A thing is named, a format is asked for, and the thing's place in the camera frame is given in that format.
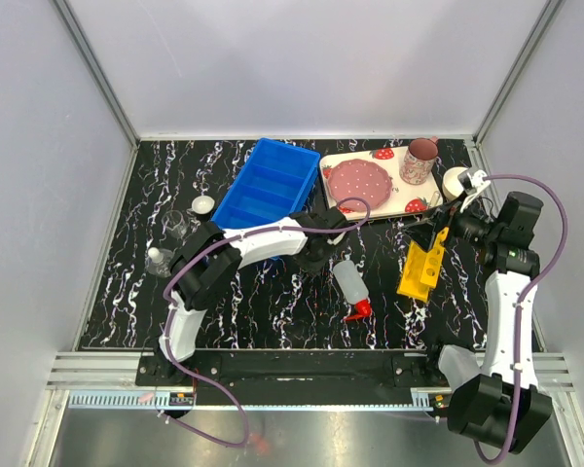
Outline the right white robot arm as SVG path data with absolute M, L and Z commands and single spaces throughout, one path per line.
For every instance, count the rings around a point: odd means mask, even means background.
M 463 239 L 479 252 L 485 272 L 488 331 L 485 356 L 454 341 L 441 339 L 422 361 L 425 379 L 448 384 L 452 397 L 446 419 L 450 431 L 470 438 L 476 447 L 498 448 L 502 455 L 521 452 L 550 418 L 552 400 L 538 389 L 532 362 L 532 305 L 538 255 L 531 250 L 533 229 L 540 216 L 540 199 L 511 192 L 499 214 L 487 220 L 457 198 L 425 213 L 406 227 L 410 237 L 405 268 L 398 286 L 401 295 L 419 297 L 435 279 L 438 247 Z

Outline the glass test tube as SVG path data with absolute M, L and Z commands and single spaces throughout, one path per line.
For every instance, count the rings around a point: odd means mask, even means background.
M 435 191 L 428 204 L 428 208 L 434 208 L 442 204 L 442 195 L 439 191 Z

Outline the yellow test tube rack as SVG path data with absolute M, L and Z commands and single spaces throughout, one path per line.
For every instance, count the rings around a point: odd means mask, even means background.
M 429 251 L 424 251 L 414 240 L 411 241 L 405 266 L 396 289 L 398 295 L 424 303 L 437 287 L 445 254 L 444 242 L 449 228 L 441 230 Z

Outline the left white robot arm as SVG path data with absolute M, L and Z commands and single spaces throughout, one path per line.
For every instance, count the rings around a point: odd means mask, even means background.
M 202 224 L 170 261 L 164 288 L 168 318 L 157 374 L 171 385 L 190 375 L 201 322 L 240 269 L 274 257 L 290 257 L 306 272 L 319 272 L 354 229 L 338 208 L 323 214 L 296 212 L 262 226 L 223 230 Z

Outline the white wash bottle red cap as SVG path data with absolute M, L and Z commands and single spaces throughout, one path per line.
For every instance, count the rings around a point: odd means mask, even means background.
M 344 321 L 357 321 L 372 315 L 369 291 L 355 263 L 346 260 L 337 263 L 332 269 L 333 275 L 353 312 Z

